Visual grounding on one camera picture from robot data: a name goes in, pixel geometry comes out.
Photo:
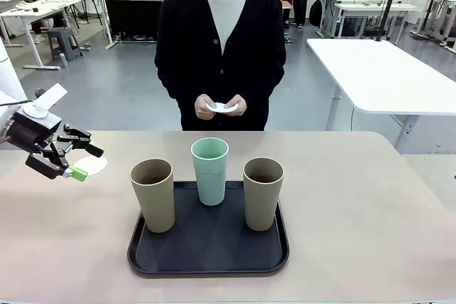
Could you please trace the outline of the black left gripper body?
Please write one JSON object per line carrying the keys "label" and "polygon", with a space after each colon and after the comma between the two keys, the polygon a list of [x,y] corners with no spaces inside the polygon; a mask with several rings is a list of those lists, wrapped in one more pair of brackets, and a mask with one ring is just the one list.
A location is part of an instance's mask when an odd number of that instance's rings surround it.
{"label": "black left gripper body", "polygon": [[61,118],[53,113],[45,118],[29,117],[23,110],[12,115],[6,127],[9,143],[22,150],[41,150],[53,139],[61,124]]}

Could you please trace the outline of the white scalloped paper coaster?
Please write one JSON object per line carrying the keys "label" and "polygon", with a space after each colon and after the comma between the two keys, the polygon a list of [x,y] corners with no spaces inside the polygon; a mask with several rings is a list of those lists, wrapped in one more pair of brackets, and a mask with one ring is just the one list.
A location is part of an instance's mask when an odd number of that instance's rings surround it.
{"label": "white scalloped paper coaster", "polygon": [[73,167],[87,177],[102,172],[108,165],[105,157],[88,156],[78,160]]}
{"label": "white scalloped paper coaster", "polygon": [[236,103],[235,105],[233,105],[231,107],[226,107],[224,103],[215,103],[214,107],[212,107],[209,103],[206,103],[206,107],[211,112],[226,114],[226,113],[236,111],[239,107],[239,104]]}

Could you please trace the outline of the beige tall cup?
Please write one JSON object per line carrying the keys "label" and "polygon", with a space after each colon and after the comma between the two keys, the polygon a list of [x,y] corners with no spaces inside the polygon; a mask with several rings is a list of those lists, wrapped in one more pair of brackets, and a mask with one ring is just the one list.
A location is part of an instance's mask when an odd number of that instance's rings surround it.
{"label": "beige tall cup", "polygon": [[172,165],[163,159],[144,160],[131,169],[130,181],[148,230],[169,231],[175,223]]}
{"label": "beige tall cup", "polygon": [[253,158],[243,167],[244,208],[247,226],[268,230],[274,221],[284,179],[284,168],[274,159]]}

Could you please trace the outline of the mint green tall cup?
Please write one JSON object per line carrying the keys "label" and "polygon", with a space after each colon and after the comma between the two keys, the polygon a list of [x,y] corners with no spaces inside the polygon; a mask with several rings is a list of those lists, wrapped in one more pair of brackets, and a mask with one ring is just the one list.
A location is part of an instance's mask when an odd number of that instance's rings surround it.
{"label": "mint green tall cup", "polygon": [[222,139],[206,137],[195,141],[191,154],[199,200],[206,206],[224,201],[229,145]]}

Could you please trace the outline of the person's left forearm black sleeve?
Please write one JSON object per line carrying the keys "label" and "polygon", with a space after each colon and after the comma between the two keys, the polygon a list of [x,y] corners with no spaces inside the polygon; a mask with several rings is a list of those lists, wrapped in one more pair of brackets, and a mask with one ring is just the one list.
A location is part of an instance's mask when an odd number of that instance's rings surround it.
{"label": "person's left forearm black sleeve", "polygon": [[270,98],[275,87],[284,77],[284,69],[260,70],[249,73],[245,78],[240,95],[248,105]]}

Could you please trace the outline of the person's right forearm black sleeve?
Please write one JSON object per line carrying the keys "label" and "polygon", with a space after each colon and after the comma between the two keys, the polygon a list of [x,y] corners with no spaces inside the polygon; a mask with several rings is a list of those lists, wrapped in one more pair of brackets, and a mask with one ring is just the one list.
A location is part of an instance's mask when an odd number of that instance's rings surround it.
{"label": "person's right forearm black sleeve", "polygon": [[189,73],[176,70],[159,69],[157,76],[168,95],[178,103],[191,103],[200,96]]}

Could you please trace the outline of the person's right hand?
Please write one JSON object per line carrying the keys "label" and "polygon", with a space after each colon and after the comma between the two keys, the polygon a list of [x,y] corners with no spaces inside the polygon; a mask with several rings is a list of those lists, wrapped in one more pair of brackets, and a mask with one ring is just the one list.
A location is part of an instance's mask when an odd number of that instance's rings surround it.
{"label": "person's right hand", "polygon": [[201,120],[211,120],[215,116],[215,112],[209,108],[216,108],[212,99],[206,95],[201,94],[195,100],[195,114]]}

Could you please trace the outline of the person's left hand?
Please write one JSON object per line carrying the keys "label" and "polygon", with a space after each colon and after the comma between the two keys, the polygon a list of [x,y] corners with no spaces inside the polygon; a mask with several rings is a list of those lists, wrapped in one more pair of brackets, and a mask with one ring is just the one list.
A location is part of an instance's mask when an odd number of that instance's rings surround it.
{"label": "person's left hand", "polygon": [[242,116],[247,110],[247,103],[241,95],[235,95],[228,103],[225,104],[225,107],[236,108],[235,110],[228,112],[228,116]]}

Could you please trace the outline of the white cylindrical air purifier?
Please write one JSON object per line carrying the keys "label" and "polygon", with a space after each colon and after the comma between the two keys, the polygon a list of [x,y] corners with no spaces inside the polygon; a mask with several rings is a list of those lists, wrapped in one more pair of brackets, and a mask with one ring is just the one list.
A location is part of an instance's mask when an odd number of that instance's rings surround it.
{"label": "white cylindrical air purifier", "polygon": [[3,41],[0,39],[0,91],[16,100],[25,100],[26,94],[12,65]]}

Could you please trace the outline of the white desk with white legs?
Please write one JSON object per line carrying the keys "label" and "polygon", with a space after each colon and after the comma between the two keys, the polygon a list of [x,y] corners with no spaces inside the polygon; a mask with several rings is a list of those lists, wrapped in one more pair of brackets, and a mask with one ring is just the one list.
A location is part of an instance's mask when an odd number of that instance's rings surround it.
{"label": "white desk with white legs", "polygon": [[29,70],[60,70],[60,66],[47,66],[42,63],[41,57],[38,54],[36,44],[33,42],[31,30],[29,26],[38,20],[48,16],[62,13],[66,24],[69,25],[66,9],[72,5],[81,3],[82,0],[39,0],[26,5],[20,5],[18,8],[10,9],[0,13],[0,18],[19,18],[25,30],[26,38],[31,47],[31,51],[35,58],[35,65],[25,65],[24,69]]}

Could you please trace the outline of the table with black skirt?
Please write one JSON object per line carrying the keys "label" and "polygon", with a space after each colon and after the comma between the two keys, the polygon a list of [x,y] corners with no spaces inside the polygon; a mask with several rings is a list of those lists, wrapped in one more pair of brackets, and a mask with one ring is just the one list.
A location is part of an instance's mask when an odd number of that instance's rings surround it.
{"label": "table with black skirt", "polygon": [[98,0],[108,45],[154,44],[163,0]]}

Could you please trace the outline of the person in black cardigan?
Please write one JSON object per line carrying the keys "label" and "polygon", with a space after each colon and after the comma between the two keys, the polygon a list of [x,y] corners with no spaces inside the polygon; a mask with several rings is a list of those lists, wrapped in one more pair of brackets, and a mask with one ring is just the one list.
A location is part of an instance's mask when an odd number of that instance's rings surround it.
{"label": "person in black cardigan", "polygon": [[[286,62],[280,0],[164,0],[155,66],[189,73],[197,92],[214,103],[240,95],[249,73],[283,68]],[[178,103],[184,131],[262,131],[269,99],[248,105],[242,116],[195,114],[195,103]]]}

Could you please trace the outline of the black backpack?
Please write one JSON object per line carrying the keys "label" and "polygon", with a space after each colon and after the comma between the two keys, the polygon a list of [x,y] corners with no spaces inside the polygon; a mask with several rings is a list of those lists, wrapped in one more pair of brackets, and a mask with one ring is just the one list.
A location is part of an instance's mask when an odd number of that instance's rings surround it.
{"label": "black backpack", "polygon": [[323,6],[320,0],[315,0],[309,10],[309,23],[316,28],[321,26]]}

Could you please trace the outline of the black tripod stand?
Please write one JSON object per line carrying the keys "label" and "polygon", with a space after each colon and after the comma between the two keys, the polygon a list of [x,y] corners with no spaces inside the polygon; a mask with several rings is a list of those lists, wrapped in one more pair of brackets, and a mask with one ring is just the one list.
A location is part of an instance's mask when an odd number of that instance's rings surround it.
{"label": "black tripod stand", "polygon": [[393,0],[383,0],[382,10],[380,13],[380,23],[377,23],[375,26],[369,26],[368,28],[365,28],[361,38],[370,38],[375,41],[381,40],[385,33],[386,24],[392,5]]}

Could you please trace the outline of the white desk with robot gear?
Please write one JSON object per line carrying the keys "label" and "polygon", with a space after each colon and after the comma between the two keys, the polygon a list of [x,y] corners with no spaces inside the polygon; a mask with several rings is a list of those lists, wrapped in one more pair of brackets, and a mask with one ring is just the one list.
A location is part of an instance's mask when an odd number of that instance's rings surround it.
{"label": "white desk with robot gear", "polygon": [[426,0],[418,25],[411,33],[422,40],[435,40],[456,54],[456,0]]}

